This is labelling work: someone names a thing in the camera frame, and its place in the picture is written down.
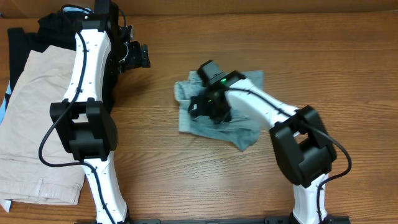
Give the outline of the light blue denim shorts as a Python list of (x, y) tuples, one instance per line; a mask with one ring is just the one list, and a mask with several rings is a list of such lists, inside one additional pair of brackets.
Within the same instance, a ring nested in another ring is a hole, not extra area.
[(207, 116), (193, 118), (189, 115), (190, 98), (198, 95), (202, 89), (196, 71), (189, 72), (187, 80), (175, 83), (174, 97), (179, 103), (178, 130), (181, 133), (231, 142), (240, 151), (255, 144), (261, 135), (260, 125), (237, 110), (231, 110), (230, 122), (220, 124), (215, 124)]

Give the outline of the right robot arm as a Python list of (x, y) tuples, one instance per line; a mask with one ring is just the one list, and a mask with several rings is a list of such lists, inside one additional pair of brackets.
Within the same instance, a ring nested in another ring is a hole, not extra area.
[(336, 151), (318, 112), (275, 99), (237, 71), (226, 74), (201, 68), (197, 76), (202, 89), (191, 99), (191, 116), (230, 123), (232, 112), (237, 111), (268, 130), (279, 169), (294, 190), (293, 211), (282, 222), (329, 223), (324, 186)]

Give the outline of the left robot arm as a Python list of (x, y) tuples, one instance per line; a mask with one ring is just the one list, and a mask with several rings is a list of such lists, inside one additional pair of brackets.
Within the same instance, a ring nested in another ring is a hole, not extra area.
[(120, 73), (150, 67), (148, 47), (134, 41), (132, 26), (119, 25), (117, 18), (87, 16), (75, 27), (72, 78), (62, 101), (50, 105), (53, 124), (45, 137), (56, 131), (73, 156), (64, 165), (83, 169), (95, 203), (95, 223), (131, 223), (114, 167), (118, 132), (111, 117), (112, 92)]

